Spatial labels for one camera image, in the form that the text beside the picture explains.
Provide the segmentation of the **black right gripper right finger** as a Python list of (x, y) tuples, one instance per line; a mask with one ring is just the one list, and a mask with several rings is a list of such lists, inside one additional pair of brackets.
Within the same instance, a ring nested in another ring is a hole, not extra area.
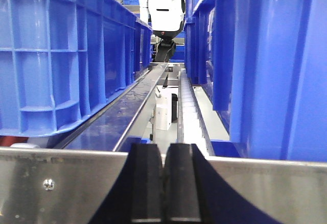
[(171, 144), (165, 161), (166, 223), (277, 223), (240, 195), (195, 144)]

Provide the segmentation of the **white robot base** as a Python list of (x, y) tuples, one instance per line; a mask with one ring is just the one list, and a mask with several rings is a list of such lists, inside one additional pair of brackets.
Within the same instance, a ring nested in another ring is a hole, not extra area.
[(177, 94), (177, 86), (164, 87), (157, 85), (155, 88), (155, 106), (150, 117), (151, 136), (153, 143), (156, 141), (156, 130), (167, 131), (173, 122), (173, 95)]

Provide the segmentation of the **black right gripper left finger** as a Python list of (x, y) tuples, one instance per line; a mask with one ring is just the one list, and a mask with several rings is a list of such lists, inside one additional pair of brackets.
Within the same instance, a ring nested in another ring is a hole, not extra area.
[(161, 173), (157, 145), (132, 144), (118, 178), (89, 223), (163, 223)]

